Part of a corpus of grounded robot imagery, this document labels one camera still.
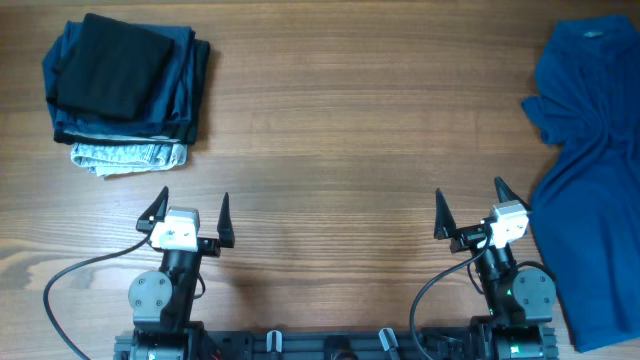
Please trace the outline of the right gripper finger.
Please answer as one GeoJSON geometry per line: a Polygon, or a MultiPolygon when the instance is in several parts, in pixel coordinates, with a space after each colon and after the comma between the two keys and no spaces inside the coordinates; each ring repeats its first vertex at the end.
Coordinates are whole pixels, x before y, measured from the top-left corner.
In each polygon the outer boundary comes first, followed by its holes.
{"type": "Polygon", "coordinates": [[[442,191],[437,189],[435,195],[436,215],[434,223],[434,238],[448,239],[451,238],[456,231],[456,222],[442,191]]]}
{"type": "Polygon", "coordinates": [[[531,209],[530,205],[517,195],[500,176],[494,178],[494,185],[500,203],[518,201],[526,210],[531,209]]]}

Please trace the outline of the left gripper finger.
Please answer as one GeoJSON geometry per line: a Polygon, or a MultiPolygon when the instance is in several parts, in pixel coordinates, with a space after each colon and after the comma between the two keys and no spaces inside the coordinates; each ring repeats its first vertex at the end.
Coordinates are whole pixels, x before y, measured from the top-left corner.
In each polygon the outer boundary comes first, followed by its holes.
{"type": "Polygon", "coordinates": [[[167,211],[168,199],[169,188],[164,186],[156,199],[139,216],[137,223],[155,224],[157,221],[163,221],[167,211]]]}
{"type": "Polygon", "coordinates": [[[219,213],[219,219],[217,222],[217,232],[220,241],[233,241],[234,240],[234,229],[231,220],[230,213],[230,198],[229,194],[225,193],[221,210],[219,213]]]}

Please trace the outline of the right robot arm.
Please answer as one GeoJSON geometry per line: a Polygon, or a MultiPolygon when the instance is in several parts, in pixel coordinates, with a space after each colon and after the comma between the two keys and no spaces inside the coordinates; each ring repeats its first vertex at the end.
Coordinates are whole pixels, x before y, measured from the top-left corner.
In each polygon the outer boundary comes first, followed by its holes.
{"type": "Polygon", "coordinates": [[[466,327],[422,331],[423,345],[438,359],[555,359],[552,320],[555,277],[535,261],[518,263],[510,244],[527,234],[531,208],[497,177],[498,203],[479,224],[456,225],[445,197],[436,192],[434,237],[453,253],[468,252],[472,283],[489,314],[466,327]]]}

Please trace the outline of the blue polo shirt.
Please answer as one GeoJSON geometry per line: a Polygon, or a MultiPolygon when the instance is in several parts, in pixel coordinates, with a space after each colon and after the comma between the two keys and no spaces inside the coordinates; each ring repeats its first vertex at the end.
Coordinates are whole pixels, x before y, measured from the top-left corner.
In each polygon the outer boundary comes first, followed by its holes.
{"type": "Polygon", "coordinates": [[[639,335],[639,33],[610,15],[557,23],[523,110],[559,148],[531,198],[576,350],[639,335]]]}

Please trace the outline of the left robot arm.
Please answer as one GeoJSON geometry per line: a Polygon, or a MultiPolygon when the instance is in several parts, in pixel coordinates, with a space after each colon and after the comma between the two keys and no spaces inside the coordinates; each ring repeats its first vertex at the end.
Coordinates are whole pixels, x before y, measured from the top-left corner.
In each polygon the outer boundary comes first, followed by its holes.
{"type": "Polygon", "coordinates": [[[140,215],[136,230],[145,243],[162,254],[156,271],[139,275],[131,284],[128,300],[133,310],[133,334],[114,346],[116,359],[187,360],[220,359],[222,353],[204,329],[192,321],[196,286],[203,283],[204,257],[217,258],[223,248],[235,245],[230,199],[225,194],[217,222],[216,238],[199,235],[199,211],[168,205],[163,188],[140,215]]]}

